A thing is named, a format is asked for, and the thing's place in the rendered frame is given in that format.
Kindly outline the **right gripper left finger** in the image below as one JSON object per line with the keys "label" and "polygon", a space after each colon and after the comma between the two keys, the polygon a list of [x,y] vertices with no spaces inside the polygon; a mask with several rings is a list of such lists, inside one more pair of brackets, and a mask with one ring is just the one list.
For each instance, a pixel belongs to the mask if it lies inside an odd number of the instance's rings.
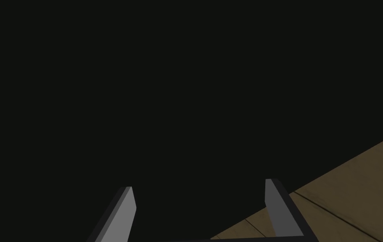
{"label": "right gripper left finger", "polygon": [[132,187],[120,188],[86,242],[128,242],[136,209]]}

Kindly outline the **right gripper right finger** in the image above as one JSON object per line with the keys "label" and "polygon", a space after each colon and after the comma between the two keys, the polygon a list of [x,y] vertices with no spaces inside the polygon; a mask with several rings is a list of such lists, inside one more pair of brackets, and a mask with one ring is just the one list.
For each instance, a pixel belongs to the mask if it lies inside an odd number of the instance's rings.
{"label": "right gripper right finger", "polygon": [[315,237],[280,180],[266,179],[264,196],[276,237]]}

